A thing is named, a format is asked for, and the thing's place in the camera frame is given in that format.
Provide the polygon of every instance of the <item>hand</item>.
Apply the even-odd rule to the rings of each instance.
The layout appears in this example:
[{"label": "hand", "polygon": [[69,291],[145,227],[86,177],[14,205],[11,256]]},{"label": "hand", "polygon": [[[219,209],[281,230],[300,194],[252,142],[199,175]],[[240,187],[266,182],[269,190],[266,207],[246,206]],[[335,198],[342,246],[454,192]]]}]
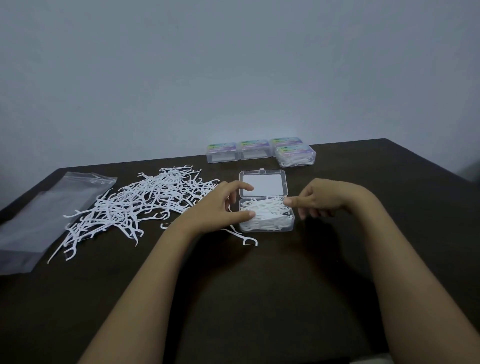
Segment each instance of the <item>hand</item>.
[{"label": "hand", "polygon": [[182,224],[182,229],[198,235],[254,218],[253,211],[228,211],[228,206],[237,201],[237,189],[239,188],[253,191],[253,186],[245,182],[221,182],[194,207],[185,211],[173,224],[176,226]]},{"label": "hand", "polygon": [[356,201],[366,194],[371,192],[357,184],[316,178],[298,197],[286,197],[283,203],[298,207],[300,218],[305,220],[308,214],[314,218],[333,216],[340,208],[351,212]]}]

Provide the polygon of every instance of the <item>colorful label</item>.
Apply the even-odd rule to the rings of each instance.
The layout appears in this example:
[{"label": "colorful label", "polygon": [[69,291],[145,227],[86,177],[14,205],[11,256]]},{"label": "colorful label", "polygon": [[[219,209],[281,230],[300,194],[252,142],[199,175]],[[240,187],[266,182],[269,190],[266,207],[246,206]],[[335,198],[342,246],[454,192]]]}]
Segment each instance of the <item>colorful label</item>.
[{"label": "colorful label", "polygon": [[208,153],[235,152],[236,150],[237,150],[237,145],[235,143],[210,144],[207,147]]},{"label": "colorful label", "polygon": [[275,147],[278,147],[278,146],[289,146],[291,144],[302,144],[303,142],[300,140],[300,138],[296,136],[292,136],[290,138],[272,139],[272,143],[274,144]]},{"label": "colorful label", "polygon": [[299,146],[281,146],[277,149],[279,153],[285,156],[292,156],[294,154],[311,154],[313,153],[313,149],[305,144],[301,144]]},{"label": "colorful label", "polygon": [[240,146],[242,149],[254,149],[254,148],[269,147],[270,143],[266,139],[247,140],[246,142],[240,142]]}]

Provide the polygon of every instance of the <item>person's right arm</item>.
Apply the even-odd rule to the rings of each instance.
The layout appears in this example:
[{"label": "person's right arm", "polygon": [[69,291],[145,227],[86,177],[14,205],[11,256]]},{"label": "person's right arm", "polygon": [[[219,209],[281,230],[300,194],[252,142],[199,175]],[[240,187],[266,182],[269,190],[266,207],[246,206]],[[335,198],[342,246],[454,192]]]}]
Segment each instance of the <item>person's right arm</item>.
[{"label": "person's right arm", "polygon": [[480,336],[380,201],[348,182],[315,179],[285,205],[304,219],[345,208],[360,221],[395,363],[478,363]]}]

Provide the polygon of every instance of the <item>forearm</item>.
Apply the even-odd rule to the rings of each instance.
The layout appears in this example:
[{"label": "forearm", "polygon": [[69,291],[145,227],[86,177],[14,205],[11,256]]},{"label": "forearm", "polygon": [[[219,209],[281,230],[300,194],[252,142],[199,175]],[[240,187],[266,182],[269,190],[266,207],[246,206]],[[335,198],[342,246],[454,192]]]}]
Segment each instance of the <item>forearm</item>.
[{"label": "forearm", "polygon": [[182,258],[193,235],[172,224],[115,305],[80,363],[159,363]]},{"label": "forearm", "polygon": [[385,332],[396,363],[473,363],[474,327],[430,272],[376,197],[354,205],[366,235]]}]

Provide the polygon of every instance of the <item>person's left arm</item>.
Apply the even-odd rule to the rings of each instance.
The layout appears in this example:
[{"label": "person's left arm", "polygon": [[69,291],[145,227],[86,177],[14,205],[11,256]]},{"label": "person's left arm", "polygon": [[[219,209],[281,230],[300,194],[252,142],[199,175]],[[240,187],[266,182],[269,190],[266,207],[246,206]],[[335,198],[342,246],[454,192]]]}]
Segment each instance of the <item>person's left arm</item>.
[{"label": "person's left arm", "polygon": [[248,221],[254,212],[228,212],[237,189],[253,187],[222,182],[178,217],[153,248],[79,363],[159,363],[163,360],[168,318],[183,256],[199,234]]}]

